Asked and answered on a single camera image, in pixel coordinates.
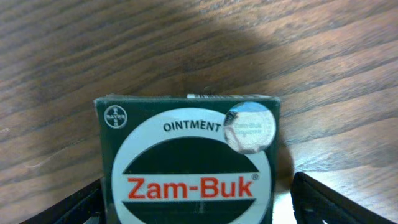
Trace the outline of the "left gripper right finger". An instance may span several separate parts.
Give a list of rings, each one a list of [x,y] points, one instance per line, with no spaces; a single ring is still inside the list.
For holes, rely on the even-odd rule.
[[[304,172],[294,175],[290,193],[298,224],[394,224]]]

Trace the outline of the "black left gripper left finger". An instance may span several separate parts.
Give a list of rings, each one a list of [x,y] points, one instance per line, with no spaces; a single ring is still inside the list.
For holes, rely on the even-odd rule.
[[[104,200],[98,179],[21,224],[104,223]]]

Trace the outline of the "green round-logo box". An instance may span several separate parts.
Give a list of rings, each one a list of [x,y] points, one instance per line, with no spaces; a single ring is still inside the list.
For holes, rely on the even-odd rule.
[[[99,120],[107,223],[271,223],[280,100],[108,95]]]

